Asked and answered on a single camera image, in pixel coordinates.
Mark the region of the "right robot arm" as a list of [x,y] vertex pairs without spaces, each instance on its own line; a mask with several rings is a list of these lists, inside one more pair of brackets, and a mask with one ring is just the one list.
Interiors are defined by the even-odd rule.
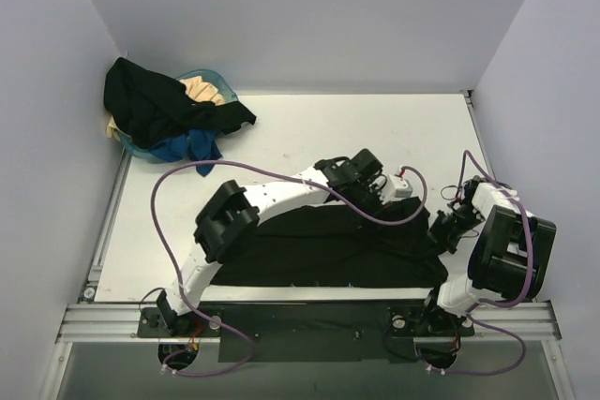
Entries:
[[518,193],[475,176],[463,183],[438,212],[427,237],[441,252],[455,253],[468,231],[479,228],[467,271],[434,288],[418,311],[428,333],[440,333],[452,318],[464,318],[479,304],[505,307],[533,299],[541,290],[557,227],[519,210]]

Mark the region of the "black graphic t shirt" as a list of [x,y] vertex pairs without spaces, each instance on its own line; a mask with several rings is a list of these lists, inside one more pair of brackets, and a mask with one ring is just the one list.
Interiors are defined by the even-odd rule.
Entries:
[[241,254],[213,276],[217,286],[434,288],[448,277],[428,238],[427,209],[412,197],[379,211],[374,224],[345,205],[307,206],[261,223]]

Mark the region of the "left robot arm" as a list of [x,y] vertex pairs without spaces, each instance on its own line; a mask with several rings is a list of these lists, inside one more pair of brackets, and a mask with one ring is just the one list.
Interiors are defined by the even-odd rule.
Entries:
[[198,305],[211,277],[227,260],[237,256],[258,226],[277,215],[304,206],[323,205],[341,195],[369,215],[407,199],[410,182],[383,171],[368,149],[352,158],[322,159],[294,175],[300,182],[275,181],[261,185],[223,183],[195,219],[195,246],[172,285],[157,298],[159,325],[172,336],[187,333],[193,314],[187,302]]

